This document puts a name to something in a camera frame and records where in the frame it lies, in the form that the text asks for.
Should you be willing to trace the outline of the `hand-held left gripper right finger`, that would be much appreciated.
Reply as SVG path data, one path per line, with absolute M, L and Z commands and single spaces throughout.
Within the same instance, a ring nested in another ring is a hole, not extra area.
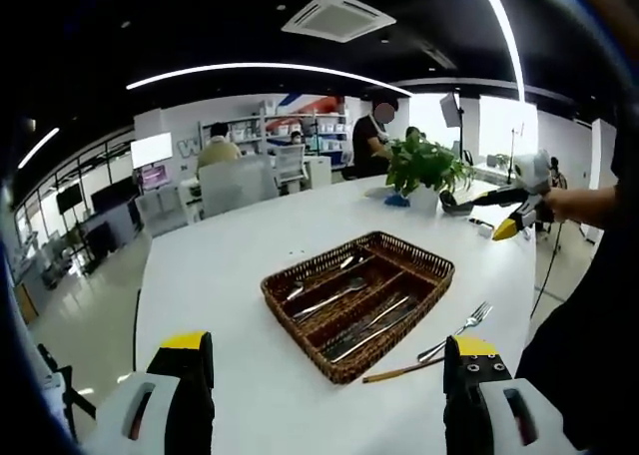
M 443 412 L 448 454 L 572 454 L 560 412 L 514 378 L 490 343 L 446 339 Z

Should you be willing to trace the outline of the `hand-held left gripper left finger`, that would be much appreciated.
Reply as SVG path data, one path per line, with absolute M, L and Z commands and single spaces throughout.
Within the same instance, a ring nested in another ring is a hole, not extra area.
M 209 454 L 215 404 L 207 331 L 164 341 L 144 371 L 131 373 L 98 407 L 85 454 Z

